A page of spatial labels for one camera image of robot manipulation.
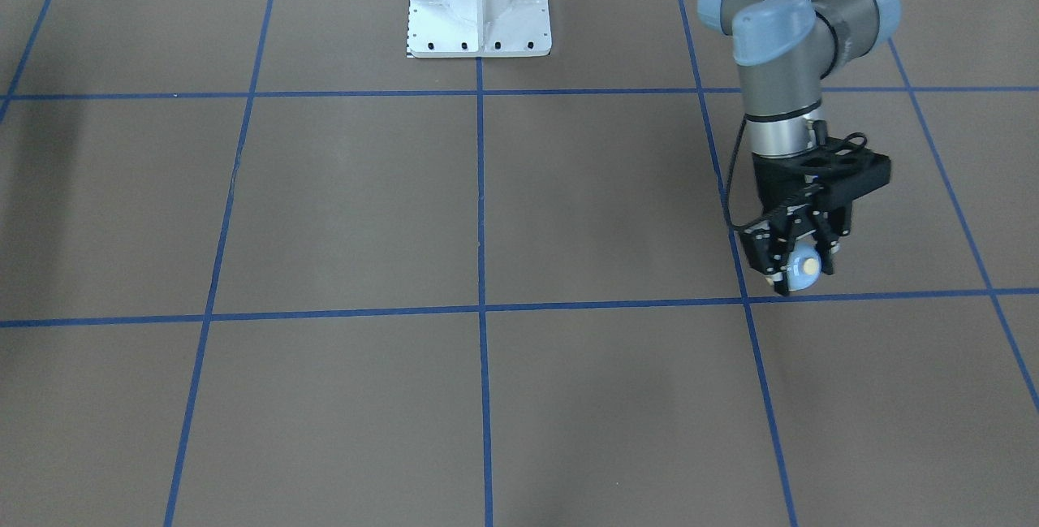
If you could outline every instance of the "white pillar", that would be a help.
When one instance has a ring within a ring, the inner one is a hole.
[[[544,56],[549,0],[410,0],[407,53],[415,57]]]

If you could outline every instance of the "black object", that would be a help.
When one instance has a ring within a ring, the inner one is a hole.
[[[862,134],[827,137],[817,121],[817,149],[793,158],[754,154],[757,195],[765,213],[737,228],[750,267],[772,278],[776,293],[790,295],[782,272],[798,239],[812,235],[822,271],[833,272],[832,253],[851,234],[852,202],[891,180],[891,160],[865,147]]]

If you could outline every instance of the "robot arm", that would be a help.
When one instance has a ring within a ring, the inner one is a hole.
[[[899,0],[698,0],[708,27],[731,35],[745,132],[763,215],[732,225],[750,267],[787,295],[833,272],[852,202],[890,181],[890,158],[862,134],[830,137],[821,79],[883,45]]]

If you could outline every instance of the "white base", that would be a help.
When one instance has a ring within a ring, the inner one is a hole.
[[[443,2],[411,2],[407,16],[408,57],[529,57],[552,50],[548,2],[513,2],[487,21],[482,45],[477,21],[460,19]]]

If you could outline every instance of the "grid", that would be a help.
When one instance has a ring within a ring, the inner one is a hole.
[[[143,316],[112,316],[112,317],[56,317],[56,319],[22,319],[0,321],[0,328],[16,327],[55,327],[55,326],[82,326],[82,324],[142,324],[142,323],[196,323],[201,324],[197,350],[191,376],[191,386],[188,393],[187,405],[185,409],[183,427],[179,442],[176,465],[170,481],[169,498],[166,506],[166,526],[174,524],[174,517],[177,506],[178,492],[181,481],[184,459],[187,453],[189,437],[191,431],[192,414],[197,395],[199,377],[203,371],[206,355],[206,345],[210,325],[213,322],[229,321],[259,321],[259,320],[292,320],[292,319],[315,319],[316,317],[381,317],[381,316],[404,316],[404,315],[432,315],[432,314],[477,314],[479,317],[479,341],[480,341],[480,365],[481,365],[481,393],[482,393],[482,424],[483,424],[483,480],[484,480],[484,520],[485,525],[490,527],[494,524],[494,500],[492,500],[492,460],[491,460],[491,394],[489,387],[490,363],[487,352],[487,314],[501,312],[527,312],[527,311],[565,311],[565,310],[602,310],[602,309],[639,309],[639,308],[660,308],[660,307],[703,307],[703,306],[742,306],[746,320],[746,327],[753,349],[754,362],[756,364],[758,383],[761,386],[762,399],[768,420],[768,426],[772,438],[772,445],[775,453],[775,462],[781,480],[783,497],[787,505],[790,524],[798,525],[795,501],[788,478],[783,451],[779,431],[776,425],[775,415],[772,407],[771,394],[769,390],[768,376],[766,374],[764,361],[757,339],[757,332],[751,307],[765,304],[788,304],[788,302],[842,302],[842,301],[872,301],[872,300],[902,300],[902,298],[945,298],[945,297],[987,297],[991,301],[992,309],[998,317],[1003,331],[1006,335],[1007,343],[1012,350],[1016,364],[1020,370],[1021,379],[1024,383],[1036,412],[1039,413],[1039,394],[1033,377],[1021,357],[1016,338],[1010,324],[1004,315],[1001,298],[1007,296],[1034,296],[1039,295],[1039,288],[998,288],[993,286],[989,278],[987,268],[978,249],[973,232],[960,206],[957,193],[950,180],[949,173],[942,162],[939,147],[931,135],[928,121],[925,116],[917,94],[926,91],[1039,91],[1039,86],[916,86],[913,85],[906,69],[902,63],[899,50],[894,39],[889,39],[888,47],[898,65],[899,74],[902,76],[903,86],[890,87],[825,87],[826,91],[899,91],[908,95],[912,102],[913,109],[921,125],[928,147],[933,156],[935,166],[942,179],[945,191],[949,194],[956,216],[959,220],[963,235],[968,242],[977,269],[984,282],[983,289],[970,290],[930,290],[930,291],[890,291],[890,293],[848,293],[848,294],[805,294],[792,297],[777,296],[752,296],[748,294],[744,279],[740,254],[736,239],[730,232],[728,234],[729,248],[732,258],[732,267],[738,280],[740,294],[734,297],[715,298],[654,298],[652,300],[619,300],[619,301],[575,301],[575,302],[539,302],[539,304],[489,304],[486,298],[486,260],[485,260],[485,229],[484,217],[486,209],[484,206],[484,102],[486,98],[495,97],[523,97],[523,95],[696,95],[699,104],[702,123],[707,131],[708,146],[711,153],[711,161],[717,180],[719,201],[724,194],[722,173],[719,164],[718,149],[715,144],[714,130],[712,128],[711,116],[708,111],[705,95],[713,94],[738,94],[739,87],[705,87],[701,82],[700,71],[696,56],[693,35],[690,30],[690,21],[687,12],[685,0],[677,0],[678,11],[676,17],[681,18],[683,30],[685,32],[686,45],[689,52],[689,63],[694,80],[694,86],[690,87],[584,87],[584,89],[485,89],[483,82],[483,61],[476,58],[475,61],[475,90],[257,90],[261,65],[263,62],[265,42],[267,37],[268,25],[270,24],[271,11],[274,0],[267,0],[264,11],[263,24],[260,30],[256,47],[256,55],[251,73],[251,80],[247,90],[242,91],[162,91],[162,94],[97,94],[97,95],[17,95],[20,80],[33,45],[44,21],[48,15],[52,0],[45,0],[39,10],[35,24],[33,25],[28,43],[23,50],[21,60],[19,60],[14,78],[4,95],[3,103],[0,105],[0,123],[3,122],[11,102],[30,101],[117,101],[118,99],[245,99],[245,110],[241,121],[241,130],[238,138],[235,154],[234,166],[231,173],[231,183],[229,185],[227,201],[220,227],[220,235],[217,243],[215,258],[213,260],[211,284],[208,291],[205,311],[201,314],[176,314],[176,315],[143,315]],[[228,232],[233,215],[235,202],[235,187],[238,170],[241,164],[241,157],[246,146],[249,120],[252,112],[252,105],[256,99],[307,99],[307,98],[407,98],[407,97],[461,97],[476,99],[477,106],[477,176],[479,191],[478,208],[478,241],[477,252],[478,264],[478,302],[475,305],[461,306],[433,306],[414,308],[390,308],[390,309],[356,309],[356,310],[318,310],[299,312],[257,312],[257,313],[220,313],[214,309],[216,293],[220,280],[220,271],[223,261],[223,254],[227,245]]]

